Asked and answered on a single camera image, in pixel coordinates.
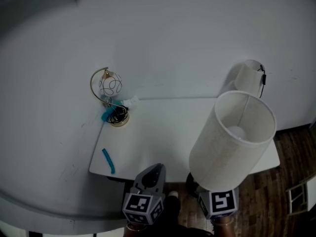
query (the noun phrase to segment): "wooden floor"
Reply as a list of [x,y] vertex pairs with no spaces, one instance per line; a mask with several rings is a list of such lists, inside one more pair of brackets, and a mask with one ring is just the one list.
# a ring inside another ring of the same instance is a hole
[[[316,236],[310,227],[311,213],[287,217],[285,190],[316,173],[316,141],[306,127],[277,132],[275,144],[280,166],[249,175],[239,187],[239,211],[235,215],[236,236]],[[210,230],[195,198],[187,194],[185,184],[166,184],[167,190],[177,190],[181,202],[179,224]]]

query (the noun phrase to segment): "lamp base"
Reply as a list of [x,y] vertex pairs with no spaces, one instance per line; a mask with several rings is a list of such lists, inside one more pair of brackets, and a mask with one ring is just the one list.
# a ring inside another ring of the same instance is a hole
[[125,125],[128,121],[129,121],[129,113],[127,112],[127,113],[125,114],[125,117],[124,117],[124,119],[123,119],[122,121],[120,121],[120,122],[115,122],[115,123],[109,122],[109,123],[110,123],[112,126],[114,126],[114,127],[120,127],[120,126]]

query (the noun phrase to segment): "lamp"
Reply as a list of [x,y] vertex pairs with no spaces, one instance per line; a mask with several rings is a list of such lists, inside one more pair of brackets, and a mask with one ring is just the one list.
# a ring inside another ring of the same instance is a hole
[[[94,81],[95,75],[102,71],[102,76],[100,73],[99,79]],[[91,76],[90,89],[93,95],[98,98],[105,107],[111,107],[109,111],[111,114],[106,118],[108,123],[112,126],[119,127],[128,122],[128,108],[119,103],[115,103],[112,99],[112,97],[118,95],[122,89],[122,79],[118,74],[109,71],[108,67],[97,70]]]
[[236,188],[250,173],[276,132],[271,109],[242,91],[220,95],[190,153],[195,181],[212,192]]
[[263,65],[255,60],[246,60],[242,64],[236,79],[225,87],[224,92],[228,90],[241,90],[261,97],[265,84],[266,73]]

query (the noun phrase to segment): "blue cable tie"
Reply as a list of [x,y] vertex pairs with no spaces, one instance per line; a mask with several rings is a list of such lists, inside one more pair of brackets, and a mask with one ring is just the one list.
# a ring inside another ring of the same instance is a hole
[[110,168],[111,168],[111,174],[112,174],[112,175],[113,175],[113,174],[115,174],[115,168],[114,168],[114,165],[113,165],[113,162],[112,162],[112,160],[111,160],[111,158],[110,158],[109,153],[105,150],[105,148],[104,148],[104,149],[102,149],[102,152],[103,152],[103,154],[104,154],[105,158],[107,159],[108,164],[110,165]]

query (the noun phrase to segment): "white wall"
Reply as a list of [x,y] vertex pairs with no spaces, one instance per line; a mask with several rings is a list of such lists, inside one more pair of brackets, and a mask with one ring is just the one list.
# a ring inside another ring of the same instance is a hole
[[81,0],[99,66],[141,99],[217,96],[230,69],[267,69],[277,128],[316,116],[316,0]]
[[0,220],[52,234],[85,233],[84,219],[112,229],[104,220],[119,217],[123,184],[88,172],[103,107],[89,89],[97,67],[75,1],[17,0],[0,15]]
[[214,97],[255,59],[278,129],[316,115],[316,0],[17,0],[0,13],[0,189],[35,210],[119,211],[122,185],[88,174],[98,68],[119,72],[123,97]]

